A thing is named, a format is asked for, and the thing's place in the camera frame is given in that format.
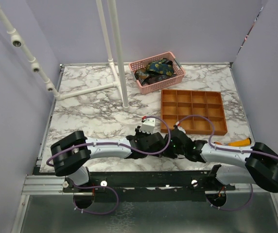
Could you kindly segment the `brown compartment tray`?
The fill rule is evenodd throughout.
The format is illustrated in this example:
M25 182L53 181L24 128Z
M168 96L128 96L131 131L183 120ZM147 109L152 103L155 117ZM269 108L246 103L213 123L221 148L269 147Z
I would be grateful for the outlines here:
M175 123L189 115L192 117L180 124L188 134L209 135L212 126L215 128L215 135L223 136L227 133L220 92L178 89L161 91L160 116L171 130Z

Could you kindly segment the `pink perforated plastic basket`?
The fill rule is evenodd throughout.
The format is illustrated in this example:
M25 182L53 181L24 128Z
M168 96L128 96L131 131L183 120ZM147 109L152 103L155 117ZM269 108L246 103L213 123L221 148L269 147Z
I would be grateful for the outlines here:
M170 51L129 64L141 94L148 94L179 84L185 70Z

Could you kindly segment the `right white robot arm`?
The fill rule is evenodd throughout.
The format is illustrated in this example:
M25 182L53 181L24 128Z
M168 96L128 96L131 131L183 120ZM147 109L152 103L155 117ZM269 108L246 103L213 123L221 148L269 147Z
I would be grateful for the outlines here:
M268 192L278 193L278 155L264 143L221 146L205 140L193 141L178 128L167 134L165 141L169 143L163 153L167 157L183 155L192 162L227 165L207 177L210 189L217 190L230 183L254 183Z

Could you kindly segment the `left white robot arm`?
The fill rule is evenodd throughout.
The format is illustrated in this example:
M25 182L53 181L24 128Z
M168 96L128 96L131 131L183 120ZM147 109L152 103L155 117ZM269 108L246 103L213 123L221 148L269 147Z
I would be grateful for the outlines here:
M122 139L95 139L85 137L83 131L75 131L51 146L52 156L46 161L54 167L57 177L67 176L79 191L87 191L91 180L85 162L90 159L111 158L141 159L158 156L168 147L170 138L160 133L142 133Z

